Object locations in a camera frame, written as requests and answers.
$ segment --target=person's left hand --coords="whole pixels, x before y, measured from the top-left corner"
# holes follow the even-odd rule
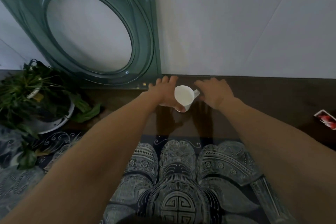
[[[168,76],[164,76],[162,80],[158,78],[155,86],[151,83],[148,85],[148,92],[158,95],[160,105],[174,107],[180,112],[185,112],[184,106],[177,102],[174,96],[177,80],[178,77],[175,75],[171,76],[170,79]]]

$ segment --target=oval hole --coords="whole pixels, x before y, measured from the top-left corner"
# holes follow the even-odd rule
[[[116,71],[131,58],[132,44],[126,27],[99,0],[51,0],[47,21],[63,50],[90,69]]]

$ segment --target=green frame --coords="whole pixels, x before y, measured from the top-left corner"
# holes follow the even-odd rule
[[[132,43],[128,64],[101,72],[79,64],[57,43],[47,23],[50,0],[2,0],[48,62],[84,88],[147,88],[161,76],[155,0],[100,0],[124,23]]]

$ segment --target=cup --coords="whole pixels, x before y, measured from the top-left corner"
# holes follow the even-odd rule
[[[177,86],[174,93],[175,99],[184,106],[185,111],[189,110],[194,99],[197,98],[199,94],[200,92],[198,90],[192,90],[190,87],[185,85]]]

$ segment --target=green leaf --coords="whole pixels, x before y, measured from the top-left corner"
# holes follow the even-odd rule
[[[25,170],[35,166],[37,156],[32,150],[26,150],[19,156],[18,160],[19,165],[17,168],[19,170]]]
[[[100,111],[100,104],[96,104],[90,111],[84,113],[78,113],[75,116],[73,116],[71,120],[81,123],[98,115],[99,111]]]
[[[17,128],[24,134],[25,132],[27,132],[28,134],[32,135],[33,137],[39,139],[39,136],[37,135],[36,132],[34,132],[29,126],[27,126],[26,124],[20,123],[17,125]]]
[[[70,92],[68,94],[75,107],[81,110],[82,113],[89,112],[91,110],[89,104],[82,99],[80,94],[72,94]]]

